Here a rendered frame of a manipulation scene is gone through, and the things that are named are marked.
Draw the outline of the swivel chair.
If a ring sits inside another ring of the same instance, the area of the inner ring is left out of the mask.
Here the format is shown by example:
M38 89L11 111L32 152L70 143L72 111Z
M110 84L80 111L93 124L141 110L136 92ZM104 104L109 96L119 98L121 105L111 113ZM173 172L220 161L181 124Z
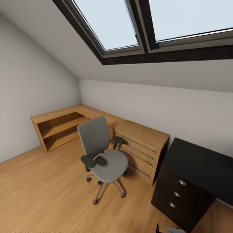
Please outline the swivel chair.
M98 184L101 186L99 192L94 200L94 205L97 205L97 198L104 183L113 183L115 187L121 192L121 197L125 194L116 185L123 174L126 174L128 167L128 158L121 151L116 150L117 144L124 144L124 141L118 137L113 136L115 141L113 149L104 152L109 147L110 134L106 118L100 116L84 122L77 127L78 133L83 145L84 153L81 157L82 163L85 165L86 171L91 171L93 175L89 177L97 177Z

